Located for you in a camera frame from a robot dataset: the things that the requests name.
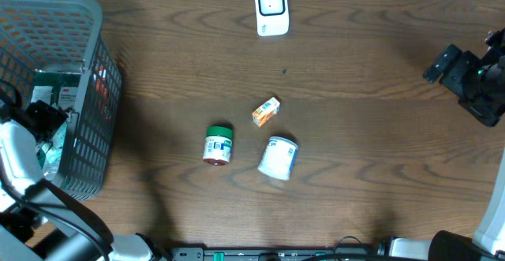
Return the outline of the red box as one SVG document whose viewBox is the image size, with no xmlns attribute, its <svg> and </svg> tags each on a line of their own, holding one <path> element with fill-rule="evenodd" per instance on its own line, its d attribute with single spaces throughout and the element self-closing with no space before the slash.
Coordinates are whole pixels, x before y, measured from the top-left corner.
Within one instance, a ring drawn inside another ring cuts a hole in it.
<svg viewBox="0 0 505 261">
<path fill-rule="evenodd" d="M 105 122 L 111 123 L 111 103 L 110 92 L 107 83 L 107 70 L 103 66 L 95 67 L 94 87 L 98 94 L 97 107 L 103 116 Z"/>
</svg>

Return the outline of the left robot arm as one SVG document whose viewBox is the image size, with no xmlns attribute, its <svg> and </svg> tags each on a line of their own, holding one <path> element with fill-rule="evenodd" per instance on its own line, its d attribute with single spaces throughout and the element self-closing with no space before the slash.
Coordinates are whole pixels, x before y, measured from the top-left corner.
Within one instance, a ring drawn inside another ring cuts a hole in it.
<svg viewBox="0 0 505 261">
<path fill-rule="evenodd" d="M 142 234 L 113 234 L 94 212 L 48 181 L 36 146 L 68 119 L 39 100 L 23 107 L 1 92 L 1 258 L 4 260 L 170 260 Z"/>
</svg>

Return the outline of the white cotton swab tub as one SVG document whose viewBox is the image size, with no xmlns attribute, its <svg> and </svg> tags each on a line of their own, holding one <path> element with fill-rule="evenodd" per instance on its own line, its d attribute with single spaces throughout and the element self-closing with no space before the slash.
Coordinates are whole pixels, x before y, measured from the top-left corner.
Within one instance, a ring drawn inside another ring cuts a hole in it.
<svg viewBox="0 0 505 261">
<path fill-rule="evenodd" d="M 281 136 L 272 136 L 267 142 L 258 170 L 268 177 L 288 181 L 297 151 L 295 142 Z"/>
</svg>

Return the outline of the green lid jar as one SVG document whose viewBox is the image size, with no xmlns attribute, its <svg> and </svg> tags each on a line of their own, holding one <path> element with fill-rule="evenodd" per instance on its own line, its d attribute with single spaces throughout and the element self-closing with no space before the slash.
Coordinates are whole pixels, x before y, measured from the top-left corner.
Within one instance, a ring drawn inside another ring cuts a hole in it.
<svg viewBox="0 0 505 261">
<path fill-rule="evenodd" d="M 233 150 L 234 131 L 230 128 L 213 125 L 206 132 L 203 161 L 213 166 L 230 163 Z"/>
</svg>

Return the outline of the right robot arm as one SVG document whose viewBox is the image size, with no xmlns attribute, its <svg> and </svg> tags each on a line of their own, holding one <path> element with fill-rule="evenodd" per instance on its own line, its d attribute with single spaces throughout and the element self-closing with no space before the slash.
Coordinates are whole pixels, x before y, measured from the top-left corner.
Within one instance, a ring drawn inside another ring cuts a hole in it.
<svg viewBox="0 0 505 261">
<path fill-rule="evenodd" d="M 424 71 L 429 83 L 439 82 L 458 97 L 458 104 L 486 127 L 504 117 L 504 30 L 489 32 L 488 49 L 478 57 L 454 44 L 447 46 Z M 386 260 L 503 260 L 504 161 L 491 198 L 472 237 L 440 230 L 431 240 L 393 237 L 378 248 Z"/>
</svg>

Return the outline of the green 3M gloves package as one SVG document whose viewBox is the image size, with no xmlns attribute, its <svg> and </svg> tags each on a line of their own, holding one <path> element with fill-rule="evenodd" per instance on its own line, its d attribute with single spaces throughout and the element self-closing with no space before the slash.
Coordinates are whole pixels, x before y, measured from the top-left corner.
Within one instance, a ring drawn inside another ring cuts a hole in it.
<svg viewBox="0 0 505 261">
<path fill-rule="evenodd" d="M 36 72 L 31 102 L 69 111 L 75 107 L 80 78 L 79 73 Z"/>
</svg>

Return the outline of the orange Kleenex tissue pack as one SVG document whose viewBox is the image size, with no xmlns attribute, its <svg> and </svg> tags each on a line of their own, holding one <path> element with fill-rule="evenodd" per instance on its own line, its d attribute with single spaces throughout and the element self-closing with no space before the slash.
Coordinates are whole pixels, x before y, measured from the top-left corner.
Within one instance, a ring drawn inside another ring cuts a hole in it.
<svg viewBox="0 0 505 261">
<path fill-rule="evenodd" d="M 276 97 L 271 97 L 252 112 L 253 122 L 261 127 L 279 112 L 280 105 L 281 103 Z"/>
</svg>

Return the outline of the mint green wipes pack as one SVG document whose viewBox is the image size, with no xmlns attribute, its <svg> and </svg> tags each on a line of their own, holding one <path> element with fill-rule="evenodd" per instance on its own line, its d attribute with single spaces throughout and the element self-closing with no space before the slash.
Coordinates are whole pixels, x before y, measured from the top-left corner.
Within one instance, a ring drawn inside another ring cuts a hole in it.
<svg viewBox="0 0 505 261">
<path fill-rule="evenodd" d="M 43 176 L 52 181 L 58 172 L 62 157 L 67 123 L 64 122 L 50 141 L 43 143 L 37 152 L 37 158 L 43 171 Z"/>
</svg>

